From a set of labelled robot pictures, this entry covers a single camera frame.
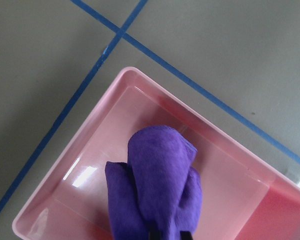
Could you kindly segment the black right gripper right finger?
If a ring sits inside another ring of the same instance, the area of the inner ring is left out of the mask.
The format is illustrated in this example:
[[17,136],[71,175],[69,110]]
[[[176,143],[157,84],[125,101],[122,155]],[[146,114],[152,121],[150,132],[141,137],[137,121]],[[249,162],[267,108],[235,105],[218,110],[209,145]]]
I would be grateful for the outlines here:
[[180,231],[179,232],[180,240],[193,240],[192,233],[190,231]]

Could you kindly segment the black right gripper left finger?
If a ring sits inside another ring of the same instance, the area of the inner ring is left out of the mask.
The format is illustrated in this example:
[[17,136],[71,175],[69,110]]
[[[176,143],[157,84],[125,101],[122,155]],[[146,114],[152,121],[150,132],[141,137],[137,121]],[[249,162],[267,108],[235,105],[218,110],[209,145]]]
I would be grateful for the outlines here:
[[161,231],[149,231],[148,240],[162,240]]

